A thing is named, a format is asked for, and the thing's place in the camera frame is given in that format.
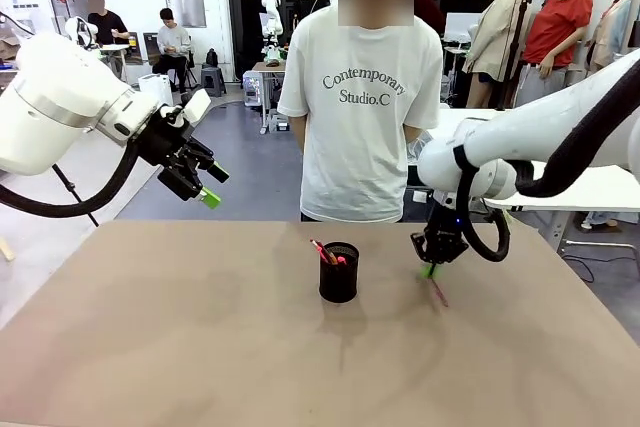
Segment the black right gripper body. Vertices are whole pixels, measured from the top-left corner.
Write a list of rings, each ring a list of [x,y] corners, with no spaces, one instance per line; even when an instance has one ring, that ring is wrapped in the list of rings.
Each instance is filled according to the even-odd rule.
[[[427,202],[425,237],[429,252],[464,252],[460,222],[446,194],[433,192]]]

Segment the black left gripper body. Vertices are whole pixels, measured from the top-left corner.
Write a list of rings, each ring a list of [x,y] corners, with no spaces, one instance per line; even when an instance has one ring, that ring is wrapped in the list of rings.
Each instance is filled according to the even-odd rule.
[[[192,137],[193,131],[183,107],[162,105],[136,134],[133,152],[152,166],[174,165],[203,153],[203,144]]]

